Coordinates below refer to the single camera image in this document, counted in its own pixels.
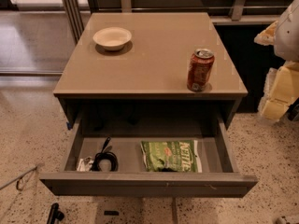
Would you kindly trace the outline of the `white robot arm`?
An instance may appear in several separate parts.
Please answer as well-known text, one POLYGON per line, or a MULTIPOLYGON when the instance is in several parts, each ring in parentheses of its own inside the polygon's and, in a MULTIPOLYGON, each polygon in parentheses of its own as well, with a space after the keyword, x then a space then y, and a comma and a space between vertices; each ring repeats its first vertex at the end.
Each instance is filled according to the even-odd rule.
POLYGON ((279 121, 299 98, 299 0, 293 0, 277 21, 257 34, 254 42, 273 46, 285 63, 270 69, 263 88, 258 112, 270 122, 279 121))

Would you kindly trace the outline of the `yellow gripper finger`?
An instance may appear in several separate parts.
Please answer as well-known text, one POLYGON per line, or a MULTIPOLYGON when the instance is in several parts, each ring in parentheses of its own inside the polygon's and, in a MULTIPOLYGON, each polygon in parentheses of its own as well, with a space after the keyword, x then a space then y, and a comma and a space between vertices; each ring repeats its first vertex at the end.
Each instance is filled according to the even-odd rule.
POLYGON ((287 61, 279 69, 269 69, 258 113, 264 119, 279 121, 298 98, 299 63, 287 61))
POLYGON ((271 23, 263 31, 261 31, 259 34, 255 36, 254 42, 263 46, 273 45, 277 25, 278 21, 274 21, 273 23, 271 23))

